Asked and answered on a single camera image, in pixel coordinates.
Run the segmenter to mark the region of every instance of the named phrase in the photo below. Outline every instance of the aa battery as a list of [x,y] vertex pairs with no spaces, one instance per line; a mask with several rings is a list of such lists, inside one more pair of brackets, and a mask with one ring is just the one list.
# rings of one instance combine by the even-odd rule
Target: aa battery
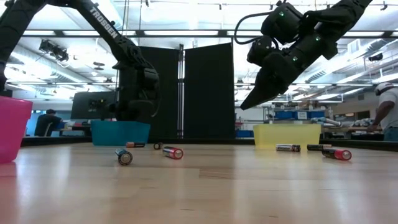
[[184,156],[184,151],[176,147],[165,146],[163,155],[172,159],[181,159]]
[[342,161],[348,161],[353,156],[349,150],[341,149],[323,149],[322,154],[327,158],[339,159]]
[[118,155],[119,163],[123,166],[127,166],[132,161],[132,154],[125,149],[115,150],[116,155]]
[[307,145],[308,151],[322,151],[323,149],[330,149],[331,145]]
[[126,147],[145,147],[144,142],[127,142]]
[[158,142],[154,144],[154,149],[159,150],[163,148],[163,143]]
[[285,151],[285,152],[300,152],[300,145],[292,145],[292,144],[277,144],[276,151]]

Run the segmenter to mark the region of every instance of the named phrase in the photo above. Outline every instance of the blue container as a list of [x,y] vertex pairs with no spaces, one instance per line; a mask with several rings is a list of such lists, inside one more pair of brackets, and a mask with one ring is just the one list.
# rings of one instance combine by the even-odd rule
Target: blue container
[[324,111],[310,111],[309,112],[310,118],[322,118],[325,116]]
[[127,142],[148,142],[150,124],[136,121],[92,121],[95,146],[125,146]]
[[293,119],[293,111],[276,111],[275,119]]
[[253,138],[253,131],[250,130],[237,130],[236,137],[237,138]]

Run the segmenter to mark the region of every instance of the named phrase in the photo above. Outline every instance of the robotic arm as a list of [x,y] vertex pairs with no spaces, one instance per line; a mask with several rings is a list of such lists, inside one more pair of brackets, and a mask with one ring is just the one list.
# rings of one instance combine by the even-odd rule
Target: robotic arm
[[[359,21],[371,2],[372,0],[341,0],[329,9],[308,11],[303,15],[284,0],[279,1],[272,12],[242,18],[235,28],[235,41],[238,44],[253,42],[248,62],[261,69],[254,89],[243,101],[241,108],[246,110],[283,94],[321,55],[327,60],[333,58],[338,53],[336,42]],[[262,37],[246,42],[237,40],[236,33],[243,20],[265,15],[268,17],[262,23]],[[282,45],[293,44],[280,50],[278,42]]]
[[140,48],[123,37],[90,0],[9,0],[0,18],[0,91],[6,77],[4,69],[27,26],[46,4],[76,9],[108,43],[118,61],[119,99],[110,106],[119,121],[147,123],[159,107],[159,76],[141,54]]

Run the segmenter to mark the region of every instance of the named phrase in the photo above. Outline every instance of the battery with red label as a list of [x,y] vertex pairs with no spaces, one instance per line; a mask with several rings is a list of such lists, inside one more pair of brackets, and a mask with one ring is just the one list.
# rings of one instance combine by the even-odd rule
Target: battery with red label
[[165,146],[163,155],[172,159],[181,159],[184,156],[184,151],[176,147]]
[[286,152],[300,152],[300,145],[291,145],[291,144],[277,144],[276,151],[286,151]]
[[327,158],[338,159],[342,161],[348,161],[353,156],[349,150],[341,149],[322,149],[322,154]]

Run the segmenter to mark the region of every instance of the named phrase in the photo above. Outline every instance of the black partition panel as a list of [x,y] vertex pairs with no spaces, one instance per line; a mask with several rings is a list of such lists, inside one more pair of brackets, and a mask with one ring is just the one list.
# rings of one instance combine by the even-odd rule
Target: black partition panel
[[184,138],[235,138],[232,44],[185,51],[183,102]]
[[150,138],[177,138],[178,50],[141,47],[144,58],[159,73],[160,108],[151,122]]

